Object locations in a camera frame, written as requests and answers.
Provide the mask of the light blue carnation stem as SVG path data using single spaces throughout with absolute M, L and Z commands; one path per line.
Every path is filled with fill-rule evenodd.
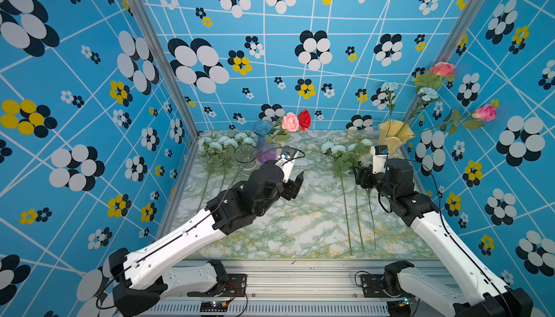
M 366 191 L 367 191 L 367 201 L 368 201 L 368 205 L 369 205 L 369 212 L 370 212 L 370 217 L 371 217 L 372 238 L 373 238 L 373 243 L 374 243 L 374 250 L 376 251 L 377 250 L 377 233 L 376 233 L 373 206 L 372 206 L 372 200 L 371 200 L 371 188 L 367 188 Z

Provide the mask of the blue purple ribbed glass vase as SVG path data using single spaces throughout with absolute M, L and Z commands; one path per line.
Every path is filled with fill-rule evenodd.
M 268 161 L 275 161 L 277 159 L 277 149 L 271 138 L 273 129 L 273 123 L 266 120 L 260 120 L 252 127 L 257 137 L 257 159 L 260 164 L 265 164 Z

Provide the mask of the yellow ceramic vase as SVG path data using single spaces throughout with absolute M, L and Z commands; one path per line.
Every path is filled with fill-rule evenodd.
M 396 153 L 406 142 L 416 136 L 409 125 L 397 120 L 381 123 L 379 130 L 379 145 L 387 146 L 390 155 Z

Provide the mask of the clear glass vase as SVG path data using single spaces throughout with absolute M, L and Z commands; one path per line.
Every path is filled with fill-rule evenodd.
M 257 149 L 251 145 L 241 145 L 234 152 L 234 159 L 240 167 L 242 175 L 247 178 L 257 168 Z

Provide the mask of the pink rose stem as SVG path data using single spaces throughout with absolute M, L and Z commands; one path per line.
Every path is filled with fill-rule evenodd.
M 270 133 L 264 135 L 267 143 L 287 142 L 291 140 L 291 133 L 300 129 L 298 116 L 294 113 L 286 113 L 270 129 Z

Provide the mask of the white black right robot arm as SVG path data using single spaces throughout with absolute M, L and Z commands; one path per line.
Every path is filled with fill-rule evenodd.
M 406 160 L 375 158 L 353 173 L 357 185 L 388 201 L 387 211 L 425 241 L 458 285 L 448 288 L 402 260 L 384 268 L 382 286 L 388 295 L 416 296 L 444 316 L 531 316 L 533 300 L 527 292 L 510 288 L 451 230 L 440 208 L 415 190 L 413 168 Z

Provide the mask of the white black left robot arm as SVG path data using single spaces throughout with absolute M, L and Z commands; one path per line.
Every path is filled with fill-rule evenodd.
M 136 251 L 113 252 L 108 266 L 115 285 L 115 309 L 123 316 L 138 316 L 168 297 L 204 298 L 228 289 L 228 274 L 219 260 L 178 268 L 178 263 L 205 246 L 251 225 L 279 199 L 297 197 L 304 182 L 299 173 L 290 178 L 294 161 L 269 161 L 221 191 L 189 221 L 166 236 Z

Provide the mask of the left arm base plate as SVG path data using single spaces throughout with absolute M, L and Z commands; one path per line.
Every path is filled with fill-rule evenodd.
M 247 279 L 247 274 L 228 274 L 228 279 L 224 283 L 218 282 L 207 292 L 188 292 L 187 296 L 191 298 L 243 298 L 247 288 Z

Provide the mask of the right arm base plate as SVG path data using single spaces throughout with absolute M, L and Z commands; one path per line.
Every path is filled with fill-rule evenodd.
M 401 294 L 389 294 L 383 285 L 382 275 L 370 275 L 363 272 L 356 275 L 356 283 L 362 289 L 365 298 L 400 298 Z

